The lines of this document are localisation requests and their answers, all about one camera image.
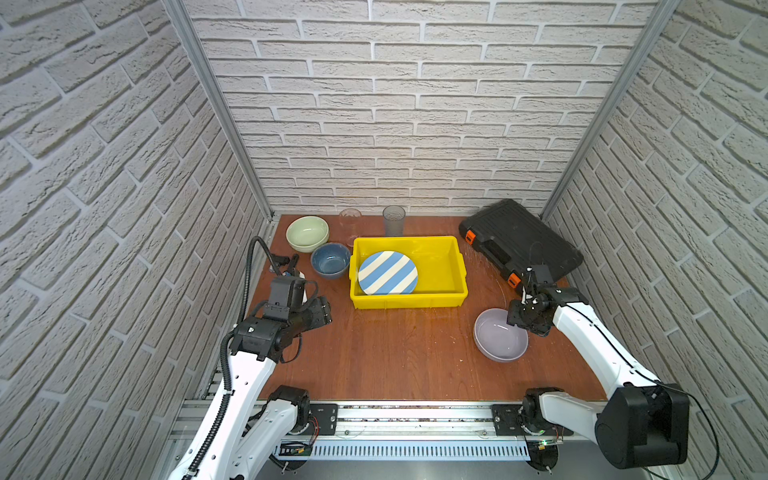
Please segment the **lavender ceramic bowl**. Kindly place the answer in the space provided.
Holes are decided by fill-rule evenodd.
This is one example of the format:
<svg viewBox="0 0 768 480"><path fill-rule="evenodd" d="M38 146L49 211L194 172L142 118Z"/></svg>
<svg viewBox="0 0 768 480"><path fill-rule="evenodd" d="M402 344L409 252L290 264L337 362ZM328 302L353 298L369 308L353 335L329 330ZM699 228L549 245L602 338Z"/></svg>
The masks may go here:
<svg viewBox="0 0 768 480"><path fill-rule="evenodd" d="M510 363L521 358L529 345L528 332L507 323L507 311L491 308L475 320L473 337L477 348L488 359Z"/></svg>

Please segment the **dark blue ceramic bowl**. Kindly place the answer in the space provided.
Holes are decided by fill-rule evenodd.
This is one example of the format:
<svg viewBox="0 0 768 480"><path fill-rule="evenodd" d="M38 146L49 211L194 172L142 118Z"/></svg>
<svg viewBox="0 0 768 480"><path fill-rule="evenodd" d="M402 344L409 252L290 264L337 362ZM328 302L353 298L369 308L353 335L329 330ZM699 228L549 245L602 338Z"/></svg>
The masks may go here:
<svg viewBox="0 0 768 480"><path fill-rule="evenodd" d="M321 278L334 280L345 275L350 259L351 252L345 245L327 243L312 253L310 263Z"/></svg>

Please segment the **light green ceramic bowl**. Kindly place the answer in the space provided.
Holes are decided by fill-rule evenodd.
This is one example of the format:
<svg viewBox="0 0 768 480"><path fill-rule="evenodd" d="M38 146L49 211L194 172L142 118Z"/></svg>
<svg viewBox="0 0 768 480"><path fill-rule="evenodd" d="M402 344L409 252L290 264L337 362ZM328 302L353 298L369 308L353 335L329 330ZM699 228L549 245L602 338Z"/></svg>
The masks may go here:
<svg viewBox="0 0 768 480"><path fill-rule="evenodd" d="M330 229L318 216L304 216L293 221L286 230L288 244L299 253L312 253L327 243Z"/></svg>

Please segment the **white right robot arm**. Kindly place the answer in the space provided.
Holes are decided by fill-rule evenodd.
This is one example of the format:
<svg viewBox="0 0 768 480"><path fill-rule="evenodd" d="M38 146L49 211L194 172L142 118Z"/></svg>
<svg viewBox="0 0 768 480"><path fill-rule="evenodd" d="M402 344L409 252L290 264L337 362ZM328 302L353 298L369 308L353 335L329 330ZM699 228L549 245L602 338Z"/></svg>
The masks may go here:
<svg viewBox="0 0 768 480"><path fill-rule="evenodd" d="M564 334L591 368L607 402L598 407L554 387L527 391L519 418L531 435L562 427L595 443L618 469L680 465L688 457L697 399L662 382L625 349L574 289L546 287L510 303L507 322L545 336Z"/></svg>

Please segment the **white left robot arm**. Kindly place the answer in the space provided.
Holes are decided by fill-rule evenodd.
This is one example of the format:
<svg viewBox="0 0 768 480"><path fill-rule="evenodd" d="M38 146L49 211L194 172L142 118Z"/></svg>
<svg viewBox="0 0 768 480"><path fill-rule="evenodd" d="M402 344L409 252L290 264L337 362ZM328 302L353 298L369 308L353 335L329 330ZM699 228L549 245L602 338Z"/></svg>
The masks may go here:
<svg viewBox="0 0 768 480"><path fill-rule="evenodd" d="M276 367L288 363L286 350L332 321L327 299L306 291L317 284L301 276L298 255L266 257L275 275L269 297L255 307L244 300L238 322L222 338L221 383L173 479L253 479L280 448L310 453L320 435L304 389L281 385L255 405Z"/></svg>

